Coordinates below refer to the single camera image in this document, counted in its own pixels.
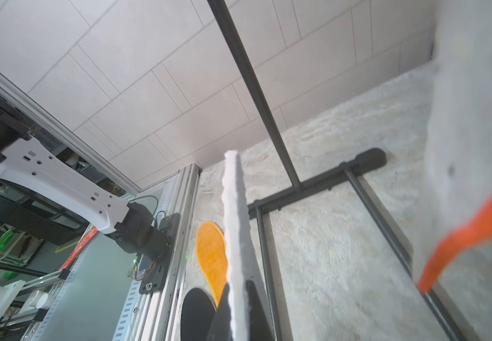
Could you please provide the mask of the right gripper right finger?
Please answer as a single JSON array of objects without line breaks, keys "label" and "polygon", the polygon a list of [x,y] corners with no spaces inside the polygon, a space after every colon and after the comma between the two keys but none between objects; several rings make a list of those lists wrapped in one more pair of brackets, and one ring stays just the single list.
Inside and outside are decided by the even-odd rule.
[{"label": "right gripper right finger", "polygon": [[274,335],[253,281],[246,281],[249,313],[249,341],[274,341]]}]

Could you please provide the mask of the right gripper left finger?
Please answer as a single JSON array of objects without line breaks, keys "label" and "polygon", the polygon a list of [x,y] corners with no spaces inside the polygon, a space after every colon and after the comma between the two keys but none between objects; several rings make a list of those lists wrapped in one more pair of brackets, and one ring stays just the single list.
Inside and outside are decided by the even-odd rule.
[{"label": "right gripper left finger", "polygon": [[229,293],[230,286],[226,284],[219,306],[210,325],[206,341],[231,341]]}]

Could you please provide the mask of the white black insole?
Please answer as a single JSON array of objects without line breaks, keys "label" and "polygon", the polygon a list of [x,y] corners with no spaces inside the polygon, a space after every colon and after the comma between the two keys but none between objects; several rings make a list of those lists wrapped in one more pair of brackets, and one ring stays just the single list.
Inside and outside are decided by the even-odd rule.
[{"label": "white black insole", "polygon": [[181,341],[206,341],[216,308],[201,288],[192,288],[185,296],[181,310]]}]

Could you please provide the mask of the white dotted insole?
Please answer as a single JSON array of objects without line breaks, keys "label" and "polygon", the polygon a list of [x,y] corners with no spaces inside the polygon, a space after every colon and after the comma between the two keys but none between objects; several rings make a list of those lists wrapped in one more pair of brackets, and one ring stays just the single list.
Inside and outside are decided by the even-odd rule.
[{"label": "white dotted insole", "polygon": [[228,261],[227,283],[230,286],[231,337],[233,340],[249,340],[246,281],[254,282],[266,317],[269,304],[251,236],[244,173],[239,153],[227,151],[224,165],[222,202]]}]

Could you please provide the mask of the yellow insole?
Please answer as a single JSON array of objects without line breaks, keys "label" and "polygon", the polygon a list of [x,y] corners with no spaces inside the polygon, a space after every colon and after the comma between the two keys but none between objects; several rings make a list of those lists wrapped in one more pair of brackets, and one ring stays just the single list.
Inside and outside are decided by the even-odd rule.
[{"label": "yellow insole", "polygon": [[213,222],[203,223],[196,235],[197,263],[218,307],[227,284],[228,261],[223,231]]}]

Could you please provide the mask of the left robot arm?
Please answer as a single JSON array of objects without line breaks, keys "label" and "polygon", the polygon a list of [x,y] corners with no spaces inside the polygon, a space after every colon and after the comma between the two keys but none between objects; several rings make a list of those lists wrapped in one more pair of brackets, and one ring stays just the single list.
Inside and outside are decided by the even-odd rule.
[{"label": "left robot arm", "polygon": [[0,99],[0,179],[47,197],[89,221],[129,254],[153,261],[170,249],[153,214],[103,190],[48,151],[20,121],[19,112]]}]

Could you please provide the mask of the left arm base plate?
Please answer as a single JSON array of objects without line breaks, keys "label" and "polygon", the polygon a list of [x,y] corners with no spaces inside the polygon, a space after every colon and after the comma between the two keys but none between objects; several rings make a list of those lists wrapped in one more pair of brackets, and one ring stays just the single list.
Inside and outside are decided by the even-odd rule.
[{"label": "left arm base plate", "polygon": [[162,251],[157,252],[157,258],[149,264],[145,276],[141,279],[140,294],[154,294],[163,290],[169,272],[171,256],[176,244],[177,230],[181,220],[179,213],[173,213],[161,219],[156,235]]}]

